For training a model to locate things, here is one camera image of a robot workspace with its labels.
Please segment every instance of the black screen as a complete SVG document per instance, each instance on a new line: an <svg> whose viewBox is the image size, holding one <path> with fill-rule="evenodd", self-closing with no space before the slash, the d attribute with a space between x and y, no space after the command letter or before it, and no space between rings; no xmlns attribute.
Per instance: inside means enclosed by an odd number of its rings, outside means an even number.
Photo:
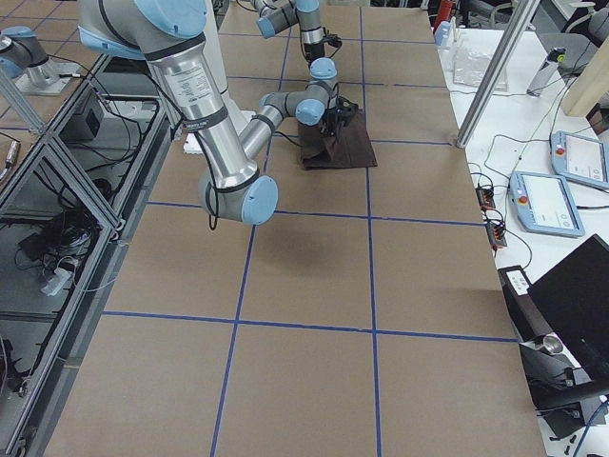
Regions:
<svg viewBox="0 0 609 457"><path fill-rule="evenodd" d="M609 246L593 235L529 294L588 375L609 377Z"/></svg>

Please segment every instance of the white label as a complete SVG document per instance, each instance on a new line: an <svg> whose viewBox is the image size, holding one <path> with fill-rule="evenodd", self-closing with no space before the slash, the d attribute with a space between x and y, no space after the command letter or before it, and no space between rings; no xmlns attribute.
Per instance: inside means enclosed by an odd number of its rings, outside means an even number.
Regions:
<svg viewBox="0 0 609 457"><path fill-rule="evenodd" d="M605 181L600 144L577 136L567 136L567 170L585 178Z"/></svg>
<svg viewBox="0 0 609 457"><path fill-rule="evenodd" d="M538 226L572 229L571 212L556 178L524 176L524 185L529 197L533 218Z"/></svg>
<svg viewBox="0 0 609 457"><path fill-rule="evenodd" d="M200 68L168 74L166 79L180 107L190 107L213 92L206 73Z"/></svg>
<svg viewBox="0 0 609 457"><path fill-rule="evenodd" d="M512 287L518 295L526 295L529 289L529 283L526 282L520 270L508 271L507 279L510 280Z"/></svg>

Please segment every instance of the dark towel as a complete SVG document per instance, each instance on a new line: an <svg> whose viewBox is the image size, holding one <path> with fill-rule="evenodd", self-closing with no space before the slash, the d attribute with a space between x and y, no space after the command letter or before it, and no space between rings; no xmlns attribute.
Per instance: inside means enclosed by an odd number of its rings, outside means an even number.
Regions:
<svg viewBox="0 0 609 457"><path fill-rule="evenodd" d="M298 124L301 163L305 169L358 169L376 167L363 113L359 111L337 136L322 137L317 126Z"/></svg>

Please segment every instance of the white desk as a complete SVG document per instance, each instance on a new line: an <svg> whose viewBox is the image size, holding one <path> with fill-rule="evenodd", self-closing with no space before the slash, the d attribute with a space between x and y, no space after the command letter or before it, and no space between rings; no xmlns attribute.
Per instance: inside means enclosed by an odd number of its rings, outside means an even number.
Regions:
<svg viewBox="0 0 609 457"><path fill-rule="evenodd" d="M461 30L462 39L460 45L484 53L492 53L501 39L500 30ZM519 140L531 138L548 139L550 129L557 111L557 105L561 97L564 84L559 75L550 81L558 81L545 89L539 98L524 96L505 97L505 94L524 94L537 72L546 51L541 46L534 32L526 32L522 37L510 63L507 66L508 92L497 91L484 112L484 116L477 126L476 131L467 145L467 159L470 163L481 166L483 173L488 174L495 185L506 185L506 180L496 172L484 166L493 138L497 134L504 134ZM475 92L475 88L453 83L453 72L447 70L447 61L450 58L448 50L440 50L440 57L444 67L446 85L451 90L451 101L453 110L459 126L467 113L474 98L473 94L456 93L453 90ZM540 120L546 113L549 114L540 124ZM589 127L585 118L568 117L559 111L556 130L578 131ZM581 133L585 136L596 138L592 129ZM526 147L522 160L518 163L521 152ZM550 163L549 143L534 142L527 145L514 141L497 138L495 146L488 160L488 165L510 175L514 166L518 163L518 170L535 171L541 173L553 173ZM470 166L472 171L478 171L476 166ZM473 176L474 183L478 182L478 176ZM601 206L609 205L609 194L603 194L597 190L570 183L570 188L578 205ZM507 228L521 236L533 251L533 260L526 270L531 281L538 280L546 271L563 259L568 253L579 246L593 233L598 233L604 240L609 241L609 210L580 211L580 216L586 229L586 235L581 238L571 239L549 235L538 235L524 231L518 221L515 211L508 202L506 210L505 199L506 188L495 189L495 201L499 211L506 216ZM500 249L497 253L495 263L497 268L513 265L525 265L529 253L524 244L514 236L507 234L508 248ZM552 432L543 420L540 420L543 431L544 442L548 455L563 455L568 445L568 438L562 442L551 442L547 439ZM579 456L586 452L609 454L609 426L592 427L586 438L586 442L580 450Z"/></svg>

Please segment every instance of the red object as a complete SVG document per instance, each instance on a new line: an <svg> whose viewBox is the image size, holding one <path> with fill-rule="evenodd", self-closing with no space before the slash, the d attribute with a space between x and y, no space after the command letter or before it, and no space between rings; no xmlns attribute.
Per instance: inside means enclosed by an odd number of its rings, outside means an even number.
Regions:
<svg viewBox="0 0 609 457"><path fill-rule="evenodd" d="M452 0L442 0L438 7L438 15L436 16L436 22L434 22L434 33L443 21L447 21L450 17L450 11L453 9L455 2Z"/></svg>

